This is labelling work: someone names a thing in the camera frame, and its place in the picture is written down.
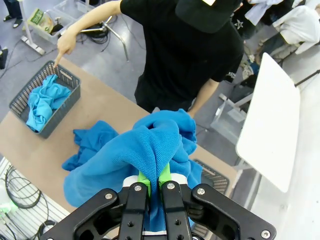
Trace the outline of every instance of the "black shoe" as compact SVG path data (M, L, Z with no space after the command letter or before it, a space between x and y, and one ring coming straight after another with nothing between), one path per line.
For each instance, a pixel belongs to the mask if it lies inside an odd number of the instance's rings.
M12 16L8 15L3 19L3 21L6 22L6 21L9 21L11 19L14 19L14 18Z
M5 69L6 67L8 52L8 48L2 49L2 54L0 55L0 69Z
M17 18L13 24L13 28L16 29L22 24L23 20L21 18Z

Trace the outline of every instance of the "screw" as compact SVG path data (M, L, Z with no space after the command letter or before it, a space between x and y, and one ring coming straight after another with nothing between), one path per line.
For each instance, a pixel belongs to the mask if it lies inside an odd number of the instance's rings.
M175 185L173 183L168 183L168 185L166 186L168 189L174 189Z
M142 188L141 188L140 185L137 185L137 186L134 187L134 190L135 190L135 191L140 191L141 189L142 189Z
M112 198L112 194L111 193L107 193L104 197L105 197L105 199L111 199Z
M268 231L268 230L263 230L262 232L261 232L261 237L263 238L263 239L268 239L268 238L270 238L270 232Z
M205 190L203 189L203 188L199 188L197 191L196 191L196 193L197 194L199 194L199 195L203 195L203 194L205 194Z

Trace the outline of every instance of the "white wall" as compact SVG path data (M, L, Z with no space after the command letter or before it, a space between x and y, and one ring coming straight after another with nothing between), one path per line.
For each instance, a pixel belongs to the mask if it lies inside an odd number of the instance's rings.
M291 57L283 66L295 82L320 69L320 49ZM273 224L276 240L320 239L320 75L300 87L300 122L289 191L264 178L252 212Z

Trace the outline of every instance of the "white shirt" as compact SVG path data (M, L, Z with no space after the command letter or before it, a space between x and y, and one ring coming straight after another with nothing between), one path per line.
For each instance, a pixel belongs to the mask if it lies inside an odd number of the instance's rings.
M244 16L256 26L272 5L277 5L282 1L283 0L251 0L250 4L255 5Z
M320 41L319 14L307 6L297 6L273 23L288 44L304 42L296 51L301 54Z

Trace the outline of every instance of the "brown tabletop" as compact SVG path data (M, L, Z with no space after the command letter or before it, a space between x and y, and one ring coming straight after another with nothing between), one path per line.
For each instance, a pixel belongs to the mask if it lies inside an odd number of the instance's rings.
M60 64L81 79L78 102L48 139L34 134L9 112L0 124L0 152L37 188L72 212L75 208L67 203L63 191L68 171L61 165L78 152L73 129L88 129L103 120L123 133L148 113L68 60L62 59ZM230 194L237 174L231 166L199 146L191 158L201 160L227 177L230 182L226 195Z

